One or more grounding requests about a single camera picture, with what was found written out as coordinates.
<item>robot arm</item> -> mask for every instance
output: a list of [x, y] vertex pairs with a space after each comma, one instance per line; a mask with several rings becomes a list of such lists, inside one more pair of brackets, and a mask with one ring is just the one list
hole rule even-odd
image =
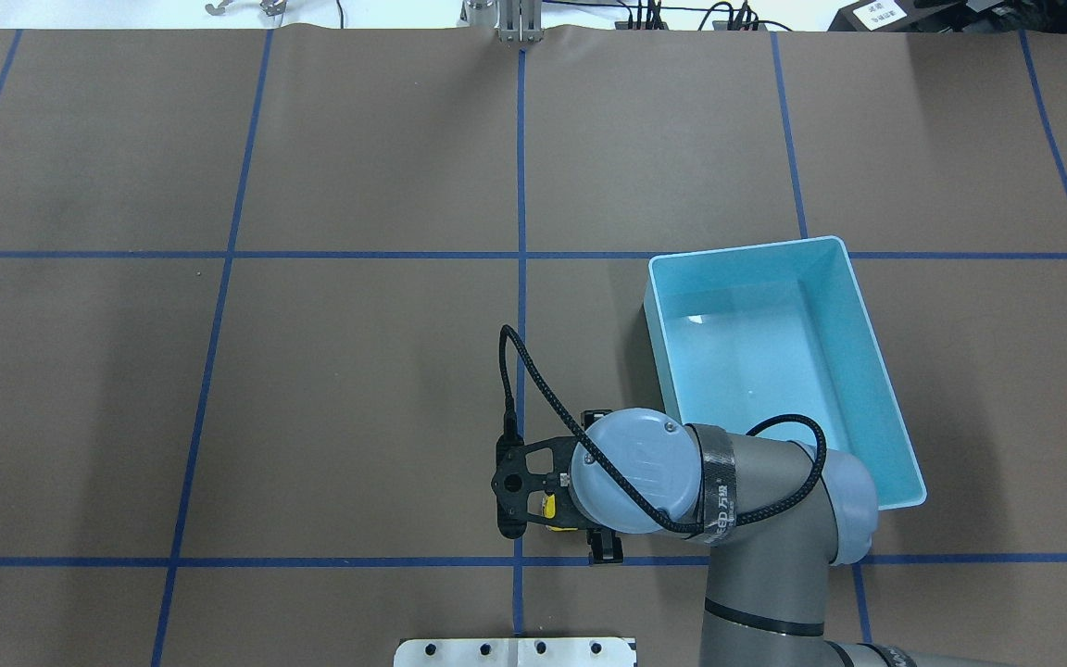
[[[530, 377], [558, 411], [558, 399], [516, 333], [503, 331], [501, 336], [507, 384], [504, 351], [509, 336]], [[498, 527], [509, 539], [521, 537], [526, 523], [587, 529], [593, 553], [595, 542], [602, 541], [598, 537], [619, 551], [618, 537], [609, 530], [710, 544], [699, 658], [703, 667], [996, 665], [825, 640], [830, 566], [850, 565], [867, 554], [878, 503], [862, 461], [848, 452], [827, 451], [821, 428], [808, 418], [801, 423], [809, 422], [818, 447], [732, 434], [717, 426], [681, 425], [652, 410], [592, 414], [602, 417], [585, 432], [568, 414], [563, 422], [574, 435], [525, 445], [507, 413], [492, 480]], [[780, 420], [797, 418], [777, 417], [749, 433]], [[541, 448], [554, 452], [554, 470], [530, 474], [525, 457]], [[635, 494], [619, 478], [631, 482]], [[555, 496], [555, 515], [526, 511], [530, 493]], [[656, 508], [655, 514], [644, 510], [647, 503], [638, 502], [636, 494], [650, 509]], [[604, 561], [602, 554], [595, 561]]]

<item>blue plastic bin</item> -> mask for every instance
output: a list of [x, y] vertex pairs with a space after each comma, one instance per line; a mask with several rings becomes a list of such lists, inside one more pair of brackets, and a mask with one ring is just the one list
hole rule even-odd
[[[875, 478], [880, 509], [924, 502], [924, 480], [846, 245], [834, 236], [649, 261], [644, 316], [665, 409], [742, 433], [809, 415]], [[812, 442], [808, 428], [770, 439]]]

